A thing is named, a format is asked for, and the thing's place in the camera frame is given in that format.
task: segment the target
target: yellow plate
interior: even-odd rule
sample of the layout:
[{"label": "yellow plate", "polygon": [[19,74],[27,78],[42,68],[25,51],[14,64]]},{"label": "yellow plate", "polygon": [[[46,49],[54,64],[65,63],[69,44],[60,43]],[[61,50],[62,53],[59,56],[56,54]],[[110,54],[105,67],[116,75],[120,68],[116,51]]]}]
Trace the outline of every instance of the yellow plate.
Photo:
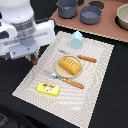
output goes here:
[{"label": "yellow plate", "polygon": [[57,59],[57,61],[55,62],[55,70],[57,72],[57,74],[63,78],[74,78],[77,77],[80,72],[78,74],[76,74],[75,76],[70,74],[68,71],[66,71],[65,69],[63,69],[62,67],[59,66],[59,62],[64,59],[65,57],[70,58],[71,60],[75,61],[76,63],[80,64],[82,66],[82,62],[80,61],[80,59],[76,56],[72,56],[72,55],[65,55],[60,57],[59,59]]}]

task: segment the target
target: butter package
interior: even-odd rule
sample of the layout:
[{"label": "butter package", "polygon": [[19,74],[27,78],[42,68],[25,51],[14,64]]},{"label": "butter package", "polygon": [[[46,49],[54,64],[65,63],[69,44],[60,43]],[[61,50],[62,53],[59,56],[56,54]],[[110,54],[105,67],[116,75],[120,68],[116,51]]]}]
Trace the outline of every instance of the butter package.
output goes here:
[{"label": "butter package", "polygon": [[37,92],[52,95],[52,96],[58,96],[60,87],[46,84],[46,83],[39,83],[37,87]]},{"label": "butter package", "polygon": [[59,66],[71,73],[72,75],[76,75],[82,69],[81,65],[74,62],[68,57],[65,57],[63,60],[61,60],[59,62]]}]

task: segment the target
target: fork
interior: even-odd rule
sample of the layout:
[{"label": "fork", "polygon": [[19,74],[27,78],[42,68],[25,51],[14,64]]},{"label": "fork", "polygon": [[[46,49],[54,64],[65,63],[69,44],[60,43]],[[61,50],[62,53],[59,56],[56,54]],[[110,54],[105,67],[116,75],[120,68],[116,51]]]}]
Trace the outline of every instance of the fork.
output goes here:
[{"label": "fork", "polygon": [[82,84],[77,83],[77,82],[74,82],[74,81],[69,80],[69,79],[67,79],[67,78],[60,77],[60,76],[58,76],[57,74],[52,73],[52,72],[50,72],[50,71],[48,71],[48,70],[44,70],[44,71],[43,71],[43,74],[44,74],[45,76],[48,76],[48,77],[52,78],[52,79],[60,79],[60,80],[62,80],[63,82],[68,83],[68,84],[71,84],[71,85],[73,85],[73,86],[75,86],[75,87],[78,87],[78,88],[81,88],[81,89],[84,88],[84,86],[83,86]]}]

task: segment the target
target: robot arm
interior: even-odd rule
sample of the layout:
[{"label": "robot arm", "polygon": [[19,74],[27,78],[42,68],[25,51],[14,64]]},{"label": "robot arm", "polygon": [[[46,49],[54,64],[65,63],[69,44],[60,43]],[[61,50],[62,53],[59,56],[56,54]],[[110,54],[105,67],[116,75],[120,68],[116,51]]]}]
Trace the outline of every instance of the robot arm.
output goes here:
[{"label": "robot arm", "polygon": [[37,50],[56,40],[55,22],[47,19],[36,24],[30,0],[0,0],[0,10],[0,32],[9,34],[9,39],[0,39],[0,56],[10,54],[11,59],[27,56],[29,61],[37,60]]}]

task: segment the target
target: bread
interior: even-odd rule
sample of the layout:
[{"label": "bread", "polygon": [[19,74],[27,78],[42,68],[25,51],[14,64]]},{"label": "bread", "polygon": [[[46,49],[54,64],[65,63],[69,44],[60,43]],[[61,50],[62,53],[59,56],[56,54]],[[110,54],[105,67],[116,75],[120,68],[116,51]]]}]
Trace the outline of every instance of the bread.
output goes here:
[{"label": "bread", "polygon": [[76,75],[82,69],[82,66],[73,60],[65,57],[63,60],[59,62],[59,66],[71,73],[72,75]]}]

